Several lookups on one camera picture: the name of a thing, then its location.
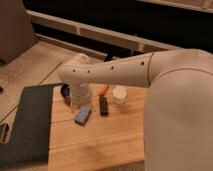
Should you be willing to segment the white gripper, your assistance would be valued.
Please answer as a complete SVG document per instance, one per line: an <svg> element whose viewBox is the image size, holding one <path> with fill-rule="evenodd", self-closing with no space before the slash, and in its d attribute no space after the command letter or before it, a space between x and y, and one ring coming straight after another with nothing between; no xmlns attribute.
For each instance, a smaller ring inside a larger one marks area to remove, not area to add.
<svg viewBox="0 0 213 171"><path fill-rule="evenodd" d="M73 105L81 106L91 102L91 90L88 84L71 84L69 88Z"/></svg>

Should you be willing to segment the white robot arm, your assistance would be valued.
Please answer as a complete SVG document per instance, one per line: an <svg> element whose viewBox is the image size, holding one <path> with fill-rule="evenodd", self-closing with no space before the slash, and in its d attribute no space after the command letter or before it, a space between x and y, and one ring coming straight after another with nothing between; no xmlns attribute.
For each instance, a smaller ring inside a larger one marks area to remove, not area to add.
<svg viewBox="0 0 213 171"><path fill-rule="evenodd" d="M212 53L177 49L97 64L78 54L59 77L77 104L90 83L146 88L145 171L213 171Z"/></svg>

